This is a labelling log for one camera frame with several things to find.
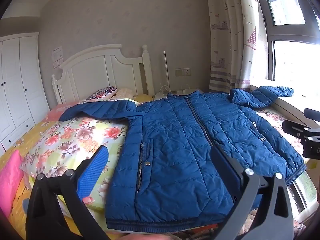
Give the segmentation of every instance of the metal bolt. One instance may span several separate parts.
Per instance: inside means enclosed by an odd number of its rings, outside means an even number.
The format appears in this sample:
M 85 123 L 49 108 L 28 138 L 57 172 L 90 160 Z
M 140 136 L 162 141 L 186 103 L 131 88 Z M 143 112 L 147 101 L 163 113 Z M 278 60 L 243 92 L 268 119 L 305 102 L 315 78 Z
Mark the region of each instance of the metal bolt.
M 246 174 L 248 174 L 249 176 L 252 176 L 254 174 L 253 170 L 250 168 L 245 169 L 244 171 Z
M 74 172 L 75 172 L 75 171 L 74 171 L 73 169 L 69 169 L 69 170 L 66 171 L 65 174 L 66 174 L 68 177 L 70 177 L 70 176 L 73 175 Z
M 277 172 L 277 173 L 276 173 L 276 178 L 277 178 L 277 179 L 282 179 L 282 174 L 279 173 L 279 172 Z
M 44 177 L 43 173 L 40 173 L 37 175 L 37 179 L 43 179 L 43 177 Z

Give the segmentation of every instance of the white wardrobe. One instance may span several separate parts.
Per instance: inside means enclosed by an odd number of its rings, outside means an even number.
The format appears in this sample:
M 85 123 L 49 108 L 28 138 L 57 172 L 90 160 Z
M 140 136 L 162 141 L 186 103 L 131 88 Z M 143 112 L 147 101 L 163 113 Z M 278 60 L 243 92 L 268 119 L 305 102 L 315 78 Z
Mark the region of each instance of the white wardrobe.
M 49 111 L 40 75 L 38 34 L 0 37 L 0 142 L 5 150 Z

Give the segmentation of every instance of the blue gripper pad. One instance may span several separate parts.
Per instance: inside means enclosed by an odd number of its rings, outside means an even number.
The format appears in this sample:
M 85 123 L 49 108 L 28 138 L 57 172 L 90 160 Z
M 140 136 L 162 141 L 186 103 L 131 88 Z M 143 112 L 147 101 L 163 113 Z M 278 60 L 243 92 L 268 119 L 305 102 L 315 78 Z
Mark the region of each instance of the blue gripper pad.
M 80 199 L 90 195 L 94 185 L 108 162 L 109 152 L 107 147 L 99 147 L 97 152 L 97 154 L 95 153 L 94 156 L 92 156 L 93 160 L 91 160 L 88 167 L 78 179 L 77 194 Z

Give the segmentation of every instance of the wall switch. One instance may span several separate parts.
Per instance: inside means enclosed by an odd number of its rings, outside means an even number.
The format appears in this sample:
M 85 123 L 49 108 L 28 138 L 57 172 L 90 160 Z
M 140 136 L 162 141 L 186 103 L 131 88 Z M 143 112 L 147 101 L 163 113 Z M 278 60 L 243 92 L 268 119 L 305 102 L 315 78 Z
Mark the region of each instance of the wall switch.
M 189 68 L 176 68 L 176 77 L 191 76 Z
M 182 77 L 183 76 L 183 71 L 182 68 L 176 68 L 176 77 Z

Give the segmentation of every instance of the curtain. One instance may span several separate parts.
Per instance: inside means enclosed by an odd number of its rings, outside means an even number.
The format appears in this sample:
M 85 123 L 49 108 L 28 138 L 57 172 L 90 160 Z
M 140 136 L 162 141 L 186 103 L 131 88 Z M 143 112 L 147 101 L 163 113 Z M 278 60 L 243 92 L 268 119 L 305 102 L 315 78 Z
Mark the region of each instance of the curtain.
M 211 25 L 210 92 L 249 89 L 259 31 L 258 0 L 208 0 Z

